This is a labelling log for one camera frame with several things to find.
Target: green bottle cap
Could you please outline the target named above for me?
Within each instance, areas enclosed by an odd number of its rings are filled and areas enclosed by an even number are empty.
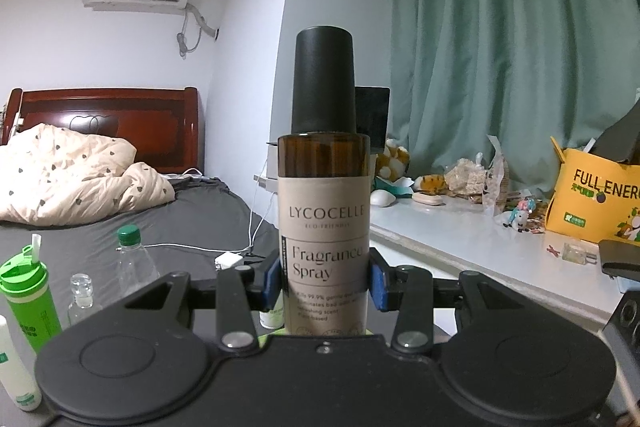
[[[136,225],[125,225],[118,229],[118,241],[122,247],[140,244],[140,229]]]
[[[0,266],[0,290],[14,297],[35,293],[47,283],[49,272],[41,261],[33,262],[33,247],[27,245]]]

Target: green curtain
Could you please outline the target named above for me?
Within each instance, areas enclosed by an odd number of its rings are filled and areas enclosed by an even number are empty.
[[[391,133],[410,174],[500,139],[515,187],[548,192],[563,146],[619,120],[640,87],[639,0],[392,0]]]

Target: plastic bag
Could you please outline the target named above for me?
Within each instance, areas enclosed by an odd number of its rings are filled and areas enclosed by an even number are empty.
[[[509,192],[509,166],[502,155],[502,147],[497,137],[487,135],[494,146],[495,156],[489,165],[486,175],[486,183],[482,192],[483,213],[494,217],[504,211]]]

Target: white cable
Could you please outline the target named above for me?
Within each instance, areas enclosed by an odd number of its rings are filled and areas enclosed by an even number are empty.
[[[262,176],[262,172],[266,168],[268,160],[269,160],[269,158],[267,158],[264,161],[264,163],[262,164],[262,169],[260,169],[260,176]],[[255,196],[258,193],[258,186],[260,185],[260,176],[258,176],[258,179],[255,181],[254,201],[252,201],[252,203],[251,203],[251,209],[250,209],[250,213],[249,213],[249,248],[253,248],[254,247],[254,242],[251,239],[251,223],[252,223],[252,220],[254,219]]]
[[[271,203],[273,203],[273,197],[274,197],[274,194],[272,192],[271,193],[271,198],[269,198],[269,206],[267,206],[267,211],[264,213],[264,216],[262,216],[262,219],[260,220],[260,223],[258,223],[258,226],[255,229],[254,236],[251,238],[251,245],[252,246],[255,243],[255,236],[258,234],[258,230],[260,230],[260,225],[262,224],[262,222],[264,221],[264,218],[267,217],[267,214],[269,214],[269,211],[271,210]]]
[[[262,169],[260,170],[260,174],[262,174],[262,172],[264,171],[264,168],[267,166],[267,161],[268,160],[264,161],[262,165]],[[182,173],[182,175],[184,176],[189,171],[196,171],[198,174],[200,174],[200,176],[202,176],[202,172],[198,171],[195,168],[187,169],[185,172]],[[153,247],[192,248],[193,250],[200,250],[200,251],[214,252],[214,253],[225,253],[225,252],[244,253],[246,251],[250,251],[254,247],[255,236],[258,235],[258,230],[260,230],[260,227],[264,222],[264,218],[267,216],[267,214],[269,214],[269,211],[271,210],[271,204],[273,203],[273,196],[274,196],[274,194],[271,194],[271,198],[269,199],[269,206],[267,206],[267,211],[264,213],[264,216],[262,216],[262,219],[260,220],[260,223],[258,223],[258,226],[255,227],[254,235],[252,236],[251,225],[254,219],[255,197],[256,197],[256,194],[258,193],[258,185],[259,185],[259,179],[258,181],[255,182],[254,201],[252,202],[251,208],[249,209],[249,230],[248,230],[249,246],[248,247],[242,248],[242,250],[213,250],[211,248],[192,247],[191,245],[179,245],[178,243],[158,243],[156,245],[144,245],[144,247],[145,248],[153,248]]]
[[[204,174],[202,174],[202,172],[198,171],[195,167],[191,167],[191,169],[187,169],[185,172],[180,174],[180,176],[184,176],[189,171],[196,171],[200,175],[201,178],[204,176]]]
[[[177,243],[158,243],[157,245],[145,245],[145,248],[152,247],[177,247],[177,248],[193,248],[193,250],[202,250],[205,252],[231,252],[231,253],[242,253],[249,250],[249,247],[242,248],[242,250],[211,250],[210,248],[201,248],[201,247],[192,247],[191,245],[178,245]]]
[[[182,22],[182,31],[176,35],[176,38],[178,40],[178,47],[180,49],[180,57],[182,58],[186,58],[187,53],[196,51],[196,48],[200,44],[200,39],[202,38],[202,24],[200,24],[200,22],[196,18],[196,22],[198,22],[198,24],[200,25],[200,28],[198,30],[198,41],[196,42],[196,45],[193,48],[189,48],[187,46],[186,36],[184,35],[184,32],[187,29],[188,17],[189,17],[189,11],[185,10],[184,21]]]

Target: amber glass bottle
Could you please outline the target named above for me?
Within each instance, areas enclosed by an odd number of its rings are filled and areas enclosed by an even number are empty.
[[[355,132],[351,35],[316,26],[296,41],[292,134],[278,140],[285,326],[366,329],[369,137]]]

